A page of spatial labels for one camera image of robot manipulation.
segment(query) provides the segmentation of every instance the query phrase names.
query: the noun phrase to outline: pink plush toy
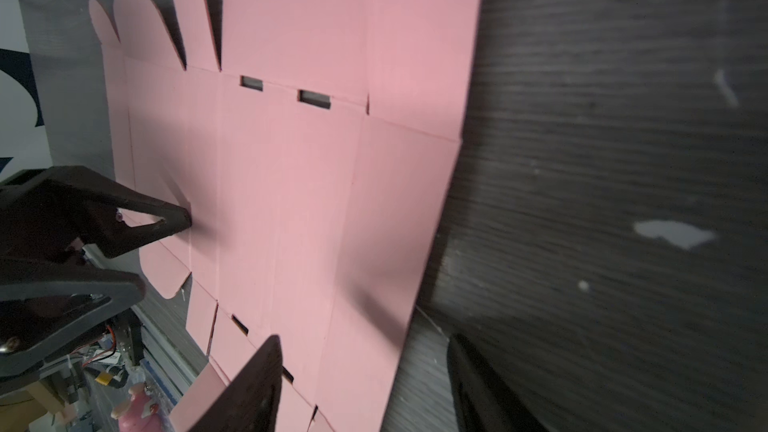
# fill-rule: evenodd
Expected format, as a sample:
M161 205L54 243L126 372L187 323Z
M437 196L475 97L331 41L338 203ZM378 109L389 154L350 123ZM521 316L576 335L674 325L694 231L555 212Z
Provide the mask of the pink plush toy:
M158 404L144 392L144 382L128 392L130 399L112 409L112 418L118 420L120 432L162 432Z

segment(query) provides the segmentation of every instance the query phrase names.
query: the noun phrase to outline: white stain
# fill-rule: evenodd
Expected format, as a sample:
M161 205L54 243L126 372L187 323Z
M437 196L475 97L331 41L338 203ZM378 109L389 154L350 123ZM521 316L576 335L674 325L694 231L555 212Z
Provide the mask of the white stain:
M698 227L675 220L636 222L634 231L643 237L662 238L684 250L691 250L697 245L711 242L717 238L717 234L711 230L701 230Z
M715 77L713 78L713 81L715 82L715 85L717 86L717 89L720 91L720 93L723 94L728 107L731 109L737 109L739 107L739 98L736 96L734 90L730 88L730 85L728 85L728 81L725 78L725 71L723 69L718 69L715 71Z

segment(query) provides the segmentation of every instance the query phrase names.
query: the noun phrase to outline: dark wooden table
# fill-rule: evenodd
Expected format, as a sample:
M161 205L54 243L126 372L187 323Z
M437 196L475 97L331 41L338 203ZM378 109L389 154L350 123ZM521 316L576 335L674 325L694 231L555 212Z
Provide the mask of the dark wooden table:
M111 176L88 0L20 1L54 163ZM179 45L171 0L154 1ZM437 325L557 430L762 430L766 59L766 0L483 0L464 147L383 429L456 428ZM636 233L652 219L716 238ZM199 369L186 298L142 308Z

